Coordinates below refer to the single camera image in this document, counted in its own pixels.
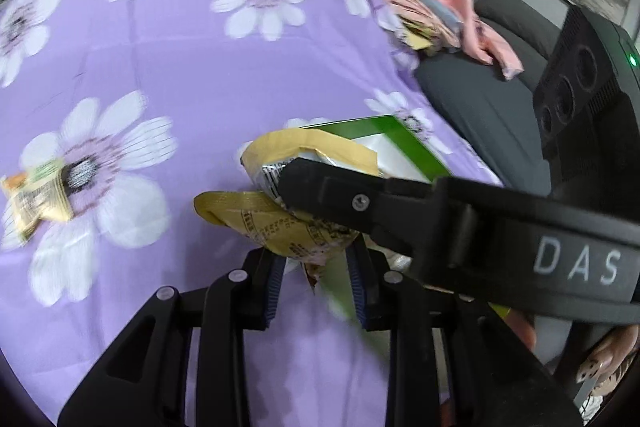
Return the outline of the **hand with painted nails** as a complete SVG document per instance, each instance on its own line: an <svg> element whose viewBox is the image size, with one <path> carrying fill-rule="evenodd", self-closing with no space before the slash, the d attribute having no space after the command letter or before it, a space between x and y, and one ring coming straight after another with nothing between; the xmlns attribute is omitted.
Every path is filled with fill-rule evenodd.
<svg viewBox="0 0 640 427"><path fill-rule="evenodd" d="M503 307L500 307L500 313L524 345L534 351L537 343L535 319L520 311ZM596 384L591 394L594 397L604 397L616 388L638 350L638 325L614 327L582 361L576 372L576 381L580 384L586 379L594 378Z"/></svg>

